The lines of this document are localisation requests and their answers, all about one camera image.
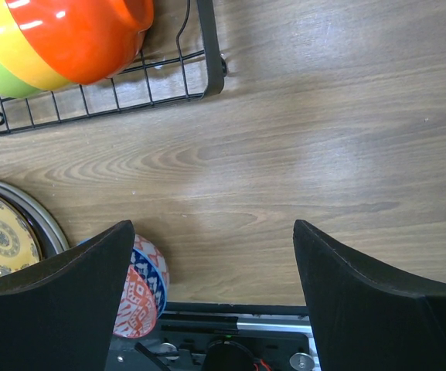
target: red and white patterned bowl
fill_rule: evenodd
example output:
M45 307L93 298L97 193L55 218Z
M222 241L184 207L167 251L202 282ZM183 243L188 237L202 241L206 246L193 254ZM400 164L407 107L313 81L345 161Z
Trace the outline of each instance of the red and white patterned bowl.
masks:
M146 260L148 260L154 267L157 268L158 272L162 276L162 280L166 285L166 290L169 289L169 269L166 264L166 259L161 254L161 251L154 246L154 244L144 237L136 234L135 242L133 248L136 249L140 254L142 254Z
M157 322L154 296L133 266L128 268L113 333L124 338L146 336Z

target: wire dish rack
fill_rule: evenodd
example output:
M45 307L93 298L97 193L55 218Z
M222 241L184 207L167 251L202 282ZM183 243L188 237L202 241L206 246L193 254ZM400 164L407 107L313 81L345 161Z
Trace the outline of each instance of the wire dish rack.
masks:
M204 97L219 94L224 87L226 76L226 62L221 56L219 42L216 33L216 20L212 0L186 0L186 8L182 2L171 1L172 4L181 5L183 8L178 12L161 9L164 20L173 23L181 23L179 30L171 35L173 44L172 57L166 59L170 53L162 49L142 49L138 58L125 71L94 85L85 87L72 85L65 92L44 92L36 97L28 99L12 99L0 96L0 135L13 134L20 131L28 131L52 125L64 124L69 121L103 116L106 114L117 114L127 111L135 111L146 108L162 107L168 104L178 104L192 100L200 100ZM190 30L189 45L183 44L187 29ZM197 29L199 35L193 37L193 30ZM146 43L157 34L152 29L146 38ZM196 73L200 81L194 84L187 78L189 66L197 65L200 72ZM159 74L162 69L171 70L171 73ZM156 94L153 91L155 81L161 81L161 85L177 87L168 89L168 92ZM95 95L88 97L88 90L94 87ZM68 103L62 102L61 95L68 98ZM124 102L121 97L128 95ZM131 99L134 95L142 95L142 98ZM12 120L10 111L18 111L18 120Z

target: orange bowl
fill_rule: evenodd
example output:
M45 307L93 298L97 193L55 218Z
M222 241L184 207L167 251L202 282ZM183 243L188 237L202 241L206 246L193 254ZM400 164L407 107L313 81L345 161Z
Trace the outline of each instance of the orange bowl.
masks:
M124 283L113 333L124 338L146 336L154 329L157 314L154 296L131 265Z
M152 0L6 0L33 49L74 83L122 71L154 19Z

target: patterned bowl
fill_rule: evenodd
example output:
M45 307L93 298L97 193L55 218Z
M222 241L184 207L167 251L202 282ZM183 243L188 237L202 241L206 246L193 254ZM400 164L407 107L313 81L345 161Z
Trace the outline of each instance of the patterned bowl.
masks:
M131 265L124 283L113 333L124 338L146 336L155 327L157 314L154 296Z
M155 306L158 310L159 317L165 310L168 301L168 290L165 282L162 280L162 276L155 266L136 249L133 249L131 252L130 262L154 295Z
M169 269L168 265L166 264L166 259L161 254L161 251L159 251L152 242L146 240L144 237L138 234L135 235L133 248L157 268L166 285L166 290L169 290Z

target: metal bolt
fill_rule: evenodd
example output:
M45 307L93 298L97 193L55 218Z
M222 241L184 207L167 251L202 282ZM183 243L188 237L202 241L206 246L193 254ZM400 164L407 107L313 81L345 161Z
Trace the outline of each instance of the metal bolt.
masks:
M314 359L307 353L295 353L290 358L290 365L297 371L312 371L315 368Z
M298 367L300 367L301 369L305 368L305 357L304 356L300 356L300 360L298 361Z
M173 344L169 342L163 342L159 346L159 352L160 353L178 352L178 348L176 348ZM166 357L166 359L169 359L170 361L176 361L178 358L179 356Z

